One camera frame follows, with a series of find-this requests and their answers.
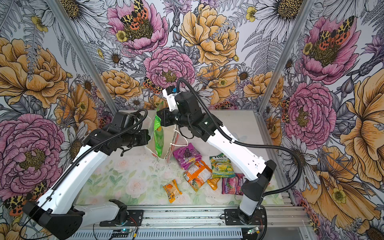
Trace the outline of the green Lay's chips bag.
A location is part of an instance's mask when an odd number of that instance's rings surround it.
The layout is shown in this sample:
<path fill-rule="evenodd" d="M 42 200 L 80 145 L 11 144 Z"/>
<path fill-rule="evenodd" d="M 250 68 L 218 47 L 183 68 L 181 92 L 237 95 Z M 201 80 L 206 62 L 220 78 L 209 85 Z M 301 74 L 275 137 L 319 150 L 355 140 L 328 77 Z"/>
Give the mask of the green Lay's chips bag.
<path fill-rule="evenodd" d="M 161 125 L 162 120 L 158 116 L 158 112 L 165 108 L 165 102 L 161 101 L 156 109 L 155 119 L 154 119 L 154 141 L 155 141 L 155 151 L 158 157 L 162 156 L 164 148 L 164 130 Z"/>

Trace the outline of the white paper gift bag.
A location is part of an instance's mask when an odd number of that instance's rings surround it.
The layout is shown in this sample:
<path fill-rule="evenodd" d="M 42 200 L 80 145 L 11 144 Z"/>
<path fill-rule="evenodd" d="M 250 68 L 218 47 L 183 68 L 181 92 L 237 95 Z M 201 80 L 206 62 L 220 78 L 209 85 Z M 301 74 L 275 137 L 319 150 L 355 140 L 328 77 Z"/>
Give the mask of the white paper gift bag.
<path fill-rule="evenodd" d="M 143 129 L 149 130 L 149 135 L 151 137 L 149 143 L 145 146 L 146 152 L 153 158 L 159 161 L 166 163 L 170 162 L 173 152 L 178 148 L 185 147 L 189 144 L 189 140 L 184 138 L 176 126 L 163 127 L 164 130 L 164 145 L 162 154 L 157 155 L 155 149 L 155 138 L 154 138 L 154 113 L 153 111 L 149 112 L 147 118 L 143 123 Z"/>

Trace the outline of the purple raisin snack bag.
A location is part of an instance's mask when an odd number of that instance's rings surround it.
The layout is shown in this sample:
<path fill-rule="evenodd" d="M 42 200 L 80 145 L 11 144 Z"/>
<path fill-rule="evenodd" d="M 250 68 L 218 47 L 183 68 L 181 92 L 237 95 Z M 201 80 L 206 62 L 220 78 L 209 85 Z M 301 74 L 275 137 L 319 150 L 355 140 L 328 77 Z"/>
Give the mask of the purple raisin snack bag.
<path fill-rule="evenodd" d="M 173 152 L 173 156 L 179 163 L 179 166 L 184 170 L 187 170 L 195 162 L 202 160 L 201 153 L 192 143 L 189 143 L 187 146 L 180 147 L 179 149 L 175 150 Z"/>

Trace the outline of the green Fox's lemon candy bag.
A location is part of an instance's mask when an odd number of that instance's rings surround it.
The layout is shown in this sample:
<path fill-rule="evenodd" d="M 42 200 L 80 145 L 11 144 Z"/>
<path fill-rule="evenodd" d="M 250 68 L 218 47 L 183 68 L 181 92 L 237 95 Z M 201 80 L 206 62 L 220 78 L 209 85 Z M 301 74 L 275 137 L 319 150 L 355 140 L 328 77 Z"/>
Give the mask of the green Fox's lemon candy bag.
<path fill-rule="evenodd" d="M 233 178 L 235 172 L 230 159 L 223 153 L 217 156 L 211 156 L 212 178 Z"/>

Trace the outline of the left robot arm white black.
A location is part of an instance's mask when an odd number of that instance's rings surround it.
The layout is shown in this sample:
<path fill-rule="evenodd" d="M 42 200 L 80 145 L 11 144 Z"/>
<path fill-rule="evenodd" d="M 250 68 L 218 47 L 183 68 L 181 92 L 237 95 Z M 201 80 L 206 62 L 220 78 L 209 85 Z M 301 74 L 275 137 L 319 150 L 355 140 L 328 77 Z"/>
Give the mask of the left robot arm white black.
<path fill-rule="evenodd" d="M 90 176 L 114 151 L 149 143 L 149 131 L 142 128 L 147 115 L 146 109 L 117 112 L 110 124 L 92 131 L 54 185 L 37 201 L 24 205 L 24 214 L 59 240 L 66 240 L 80 228 L 96 223 L 124 225 L 128 220 L 127 205 L 118 200 L 85 207 L 75 206 L 74 202 Z"/>

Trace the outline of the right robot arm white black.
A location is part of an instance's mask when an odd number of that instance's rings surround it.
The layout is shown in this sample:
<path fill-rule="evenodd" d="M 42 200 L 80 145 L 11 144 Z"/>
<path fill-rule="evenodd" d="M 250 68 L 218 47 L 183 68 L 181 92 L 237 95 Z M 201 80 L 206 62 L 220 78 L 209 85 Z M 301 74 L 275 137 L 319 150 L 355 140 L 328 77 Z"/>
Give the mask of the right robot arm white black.
<path fill-rule="evenodd" d="M 193 136 L 220 150 L 244 174 L 246 180 L 242 185 L 243 199 L 238 207 L 238 220 L 251 224 L 256 210 L 261 208 L 265 190 L 277 165 L 237 144 L 233 135 L 209 112 L 197 94 L 181 92 L 174 86 L 162 92 L 168 107 L 157 112 L 161 125 L 187 127 Z"/>

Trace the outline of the orange Fox's fruits candy bag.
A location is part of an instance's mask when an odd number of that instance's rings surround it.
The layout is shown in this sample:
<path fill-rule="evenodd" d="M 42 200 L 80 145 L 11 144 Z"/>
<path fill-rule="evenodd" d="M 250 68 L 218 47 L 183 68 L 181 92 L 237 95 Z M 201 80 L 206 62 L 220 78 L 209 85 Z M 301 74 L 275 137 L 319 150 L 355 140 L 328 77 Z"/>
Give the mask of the orange Fox's fruits candy bag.
<path fill-rule="evenodd" d="M 212 170 L 204 161 L 193 163 L 184 172 L 184 178 L 195 192 L 197 192 L 211 177 Z"/>

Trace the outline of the purple Fox's berries candy bag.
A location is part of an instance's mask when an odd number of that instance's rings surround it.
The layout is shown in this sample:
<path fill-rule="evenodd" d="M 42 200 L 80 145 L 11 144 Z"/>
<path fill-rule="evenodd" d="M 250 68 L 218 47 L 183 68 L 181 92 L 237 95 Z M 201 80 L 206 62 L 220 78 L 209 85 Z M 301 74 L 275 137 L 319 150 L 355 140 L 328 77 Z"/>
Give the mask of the purple Fox's berries candy bag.
<path fill-rule="evenodd" d="M 242 196 L 242 186 L 246 178 L 244 174 L 235 174 L 233 178 L 223 178 L 222 181 L 222 194 L 223 195 L 238 195 Z"/>

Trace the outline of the floral table mat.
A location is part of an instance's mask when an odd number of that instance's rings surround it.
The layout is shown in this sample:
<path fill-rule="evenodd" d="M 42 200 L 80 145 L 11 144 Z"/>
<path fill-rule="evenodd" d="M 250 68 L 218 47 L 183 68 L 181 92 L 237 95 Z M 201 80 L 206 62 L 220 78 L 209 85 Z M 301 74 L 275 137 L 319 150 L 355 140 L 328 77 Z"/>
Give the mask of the floral table mat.
<path fill-rule="evenodd" d="M 173 205 L 239 205 L 242 196 L 223 194 L 222 182 L 212 190 L 204 184 L 198 191 L 184 178 L 174 158 L 155 159 L 144 147 L 124 156 L 113 153 L 91 175 L 77 197 L 77 205 L 97 205 L 117 199 L 126 205 L 170 205 L 164 186 L 176 181 L 182 194 Z"/>

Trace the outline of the small orange yellow snack packet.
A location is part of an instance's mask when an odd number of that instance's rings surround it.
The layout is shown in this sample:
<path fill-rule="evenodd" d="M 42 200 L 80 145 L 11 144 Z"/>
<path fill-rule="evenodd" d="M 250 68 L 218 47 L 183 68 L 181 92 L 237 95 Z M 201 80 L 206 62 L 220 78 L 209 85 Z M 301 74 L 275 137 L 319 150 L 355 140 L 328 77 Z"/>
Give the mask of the small orange yellow snack packet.
<path fill-rule="evenodd" d="M 179 190 L 176 180 L 172 180 L 170 183 L 163 186 L 163 189 L 167 193 L 169 202 L 172 204 L 179 196 L 182 195 L 182 192 Z"/>

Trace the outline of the small orange candy packet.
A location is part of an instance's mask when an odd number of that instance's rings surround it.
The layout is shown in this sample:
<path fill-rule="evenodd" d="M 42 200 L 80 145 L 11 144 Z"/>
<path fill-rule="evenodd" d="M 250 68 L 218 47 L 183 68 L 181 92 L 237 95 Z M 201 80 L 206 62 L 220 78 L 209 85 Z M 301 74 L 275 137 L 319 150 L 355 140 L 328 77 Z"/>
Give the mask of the small orange candy packet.
<path fill-rule="evenodd" d="M 218 189 L 218 184 L 220 180 L 220 178 L 208 179 L 207 184 L 211 187 L 213 191 L 216 191 Z"/>

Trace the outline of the green circuit board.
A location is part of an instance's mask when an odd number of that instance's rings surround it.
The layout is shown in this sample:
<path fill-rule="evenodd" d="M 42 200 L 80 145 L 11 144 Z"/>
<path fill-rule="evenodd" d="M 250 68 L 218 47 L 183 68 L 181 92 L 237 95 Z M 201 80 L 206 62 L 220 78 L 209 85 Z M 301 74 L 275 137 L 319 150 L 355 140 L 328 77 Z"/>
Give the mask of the green circuit board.
<path fill-rule="evenodd" d="M 247 231 L 247 234 L 248 234 L 248 235 L 259 234 L 259 233 L 260 233 L 260 229 L 259 229 L 259 227 L 254 227 L 254 228 L 249 229 L 249 230 Z"/>

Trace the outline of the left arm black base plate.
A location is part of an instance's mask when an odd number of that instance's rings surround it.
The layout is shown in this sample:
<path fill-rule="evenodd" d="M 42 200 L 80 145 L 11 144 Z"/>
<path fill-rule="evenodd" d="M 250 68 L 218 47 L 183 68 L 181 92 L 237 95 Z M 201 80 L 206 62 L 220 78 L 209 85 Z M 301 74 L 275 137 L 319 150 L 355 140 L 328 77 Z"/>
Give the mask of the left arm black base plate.
<path fill-rule="evenodd" d="M 111 221 L 100 222 L 100 227 L 140 227 L 143 215 L 143 210 L 125 210 Z"/>

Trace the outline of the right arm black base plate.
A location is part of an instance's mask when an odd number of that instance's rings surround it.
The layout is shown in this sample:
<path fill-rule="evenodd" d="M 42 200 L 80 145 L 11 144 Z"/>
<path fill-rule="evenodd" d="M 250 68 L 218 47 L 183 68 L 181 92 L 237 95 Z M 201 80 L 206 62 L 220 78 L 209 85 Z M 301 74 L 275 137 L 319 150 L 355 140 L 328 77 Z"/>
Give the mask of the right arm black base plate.
<path fill-rule="evenodd" d="M 227 226 L 261 226 L 266 224 L 267 214 L 264 208 L 255 209 L 251 216 L 247 216 L 239 208 L 225 209 L 224 213 L 220 215 L 220 219 L 224 220 Z"/>

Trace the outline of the aluminium front rail frame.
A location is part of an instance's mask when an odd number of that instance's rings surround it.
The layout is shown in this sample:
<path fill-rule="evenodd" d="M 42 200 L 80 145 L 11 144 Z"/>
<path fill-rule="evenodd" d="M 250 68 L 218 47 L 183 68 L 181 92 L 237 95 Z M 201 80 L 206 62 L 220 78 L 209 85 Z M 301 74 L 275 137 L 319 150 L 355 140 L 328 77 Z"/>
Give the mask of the aluminium front rail frame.
<path fill-rule="evenodd" d="M 134 227 L 100 227 L 100 222 L 111 221 L 114 210 L 107 205 L 75 206 L 75 210 L 85 212 L 81 229 L 98 228 L 133 229 Z M 139 229 L 192 229 L 192 228 L 251 228 L 256 225 L 227 226 L 220 215 L 225 209 L 237 209 L 236 206 L 129 206 L 127 210 L 143 210 L 142 225 Z M 302 207 L 277 205 L 265 207 L 267 220 L 263 227 L 293 228 L 309 227 L 310 220 Z"/>

